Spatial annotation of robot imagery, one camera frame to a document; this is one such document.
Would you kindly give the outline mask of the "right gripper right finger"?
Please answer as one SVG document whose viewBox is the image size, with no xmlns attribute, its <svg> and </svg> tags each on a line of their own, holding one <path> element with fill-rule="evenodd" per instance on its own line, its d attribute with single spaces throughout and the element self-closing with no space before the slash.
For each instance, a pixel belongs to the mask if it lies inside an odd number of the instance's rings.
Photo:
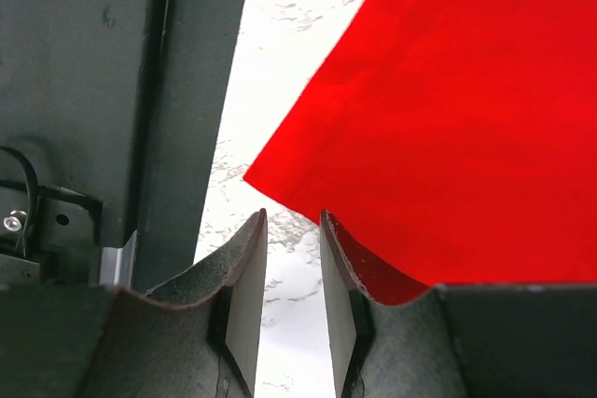
<svg viewBox="0 0 597 398">
<path fill-rule="evenodd" d="M 320 217 L 327 331 L 338 397 L 464 397 L 437 295 Z"/>
</svg>

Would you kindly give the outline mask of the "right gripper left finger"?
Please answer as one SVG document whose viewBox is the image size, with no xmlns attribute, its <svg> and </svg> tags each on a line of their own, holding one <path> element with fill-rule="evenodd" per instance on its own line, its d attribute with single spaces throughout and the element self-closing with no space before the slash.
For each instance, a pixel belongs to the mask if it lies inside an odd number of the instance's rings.
<svg viewBox="0 0 597 398">
<path fill-rule="evenodd" d="M 267 265 L 267 214 L 144 295 L 115 290 L 86 397 L 251 397 Z"/>
</svg>

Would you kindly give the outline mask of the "red t-shirt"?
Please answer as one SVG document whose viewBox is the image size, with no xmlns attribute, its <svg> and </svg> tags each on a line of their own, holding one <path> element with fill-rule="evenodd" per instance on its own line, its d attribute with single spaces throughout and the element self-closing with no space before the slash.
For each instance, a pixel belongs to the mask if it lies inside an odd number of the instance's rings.
<svg viewBox="0 0 597 398">
<path fill-rule="evenodd" d="M 426 283 L 596 278 L 596 0 L 366 0 L 245 175 Z"/>
</svg>

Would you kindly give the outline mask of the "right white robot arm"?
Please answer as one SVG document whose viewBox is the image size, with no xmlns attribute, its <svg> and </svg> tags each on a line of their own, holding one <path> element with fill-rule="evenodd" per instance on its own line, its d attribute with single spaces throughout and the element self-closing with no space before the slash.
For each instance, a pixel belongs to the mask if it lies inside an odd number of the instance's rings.
<svg viewBox="0 0 597 398">
<path fill-rule="evenodd" d="M 244 0 L 1 0 L 1 393 L 250 397 L 252 213 L 194 260 Z"/>
</svg>

